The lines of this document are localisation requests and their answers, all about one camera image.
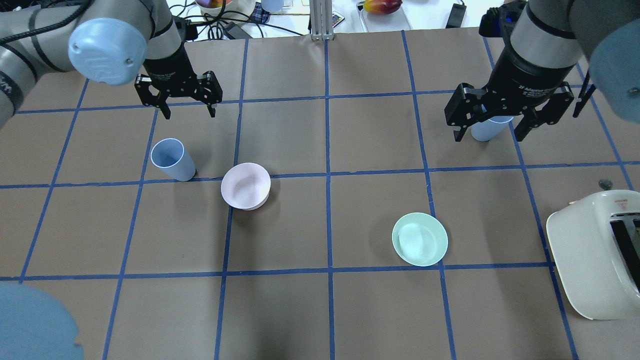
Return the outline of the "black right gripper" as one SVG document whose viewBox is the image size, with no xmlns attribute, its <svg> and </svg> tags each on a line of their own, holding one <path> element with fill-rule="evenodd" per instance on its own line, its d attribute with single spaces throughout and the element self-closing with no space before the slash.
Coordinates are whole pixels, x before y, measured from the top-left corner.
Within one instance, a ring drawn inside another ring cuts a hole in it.
<svg viewBox="0 0 640 360">
<path fill-rule="evenodd" d="M 545 123 L 558 123 L 572 100 L 553 100 L 558 87 L 564 86 L 572 67 L 538 66 L 517 54 L 514 48 L 503 48 L 492 73 L 482 88 L 463 82 L 455 89 L 445 107 L 446 124 L 453 126 L 454 141 L 461 142 L 467 130 L 480 123 L 481 109 L 496 116 L 523 113 L 513 130 L 515 140 L 522 142 L 534 129 Z M 530 112 L 544 105 L 538 112 Z"/>
</svg>

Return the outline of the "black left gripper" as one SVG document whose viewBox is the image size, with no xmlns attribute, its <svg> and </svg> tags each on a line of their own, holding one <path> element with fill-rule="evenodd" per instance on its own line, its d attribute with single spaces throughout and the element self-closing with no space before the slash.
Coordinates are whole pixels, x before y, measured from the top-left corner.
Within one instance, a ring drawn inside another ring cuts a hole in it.
<svg viewBox="0 0 640 360">
<path fill-rule="evenodd" d="M 157 107 L 166 120 L 171 119 L 168 98 L 191 98 L 206 105 L 211 118 L 217 115 L 217 104 L 223 90 L 213 71 L 197 75 L 186 50 L 176 50 L 169 57 L 146 59 L 146 74 L 138 74 L 134 89 L 142 105 Z"/>
</svg>

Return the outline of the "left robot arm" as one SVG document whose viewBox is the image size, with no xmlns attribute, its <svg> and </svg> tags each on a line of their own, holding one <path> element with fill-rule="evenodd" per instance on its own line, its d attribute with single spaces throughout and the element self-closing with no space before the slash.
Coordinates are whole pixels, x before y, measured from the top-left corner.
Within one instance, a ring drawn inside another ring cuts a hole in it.
<svg viewBox="0 0 640 360">
<path fill-rule="evenodd" d="M 0 121 L 18 112 L 43 75 L 77 71 L 98 84 L 133 84 L 165 119 L 169 98 L 206 105 L 223 99 L 213 71 L 197 75 L 176 18 L 164 0 L 83 0 L 1 14 Z"/>
</svg>

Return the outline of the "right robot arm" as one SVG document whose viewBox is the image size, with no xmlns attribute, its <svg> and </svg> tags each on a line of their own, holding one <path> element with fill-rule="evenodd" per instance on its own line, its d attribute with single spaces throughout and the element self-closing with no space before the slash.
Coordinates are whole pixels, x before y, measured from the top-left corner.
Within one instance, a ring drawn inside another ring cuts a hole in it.
<svg viewBox="0 0 640 360">
<path fill-rule="evenodd" d="M 502 39 L 503 50 L 487 84 L 462 82 L 446 104 L 455 141 L 474 125 L 516 116 L 523 141 L 571 105 L 579 116 L 595 91 L 638 123 L 639 24 L 637 0 L 514 0 L 487 10 L 478 34 Z"/>
</svg>

